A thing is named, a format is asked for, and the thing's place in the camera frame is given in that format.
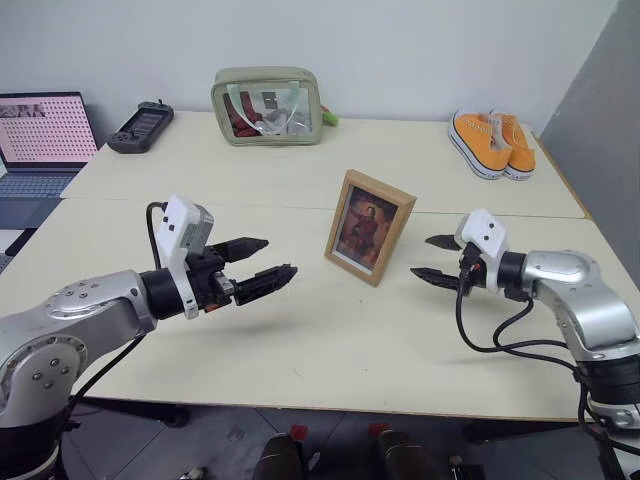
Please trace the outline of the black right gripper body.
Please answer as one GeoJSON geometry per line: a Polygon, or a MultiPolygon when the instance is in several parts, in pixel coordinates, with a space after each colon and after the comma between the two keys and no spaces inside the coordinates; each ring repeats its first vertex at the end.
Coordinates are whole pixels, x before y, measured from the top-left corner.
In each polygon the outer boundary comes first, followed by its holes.
{"type": "Polygon", "coordinates": [[[486,288],[486,263],[481,258],[481,250],[473,243],[458,246],[461,251],[457,295],[467,297],[474,288],[486,288]]]}

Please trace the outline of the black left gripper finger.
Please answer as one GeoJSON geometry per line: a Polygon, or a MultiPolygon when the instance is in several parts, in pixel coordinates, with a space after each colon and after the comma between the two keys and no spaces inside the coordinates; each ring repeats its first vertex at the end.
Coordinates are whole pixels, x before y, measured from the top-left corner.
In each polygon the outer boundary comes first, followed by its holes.
{"type": "Polygon", "coordinates": [[[297,274],[298,268],[282,264],[256,273],[253,277],[234,283],[234,299],[238,306],[248,304],[288,284],[297,274]]]}
{"type": "Polygon", "coordinates": [[[214,244],[212,248],[226,263],[234,263],[249,258],[268,245],[269,241],[265,239],[241,237],[214,244]]]}

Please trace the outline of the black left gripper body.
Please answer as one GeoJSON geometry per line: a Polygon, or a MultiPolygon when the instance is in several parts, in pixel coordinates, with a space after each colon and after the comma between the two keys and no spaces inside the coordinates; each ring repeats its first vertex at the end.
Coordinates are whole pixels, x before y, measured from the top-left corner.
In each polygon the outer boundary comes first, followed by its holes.
{"type": "Polygon", "coordinates": [[[224,275],[225,264],[213,246],[187,255],[187,277],[200,311],[210,313],[232,302],[236,286],[224,275]]]}

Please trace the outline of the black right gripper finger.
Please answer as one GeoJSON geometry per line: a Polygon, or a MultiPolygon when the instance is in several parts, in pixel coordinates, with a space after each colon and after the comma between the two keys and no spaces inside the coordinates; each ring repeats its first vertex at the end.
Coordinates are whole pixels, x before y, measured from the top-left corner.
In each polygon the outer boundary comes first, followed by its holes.
{"type": "Polygon", "coordinates": [[[460,251],[462,249],[462,246],[457,242],[453,234],[434,235],[428,237],[425,242],[429,245],[445,250],[460,251]]]}
{"type": "Polygon", "coordinates": [[[410,271],[419,279],[439,288],[457,291],[460,285],[458,277],[445,274],[441,270],[413,267],[410,271]]]}

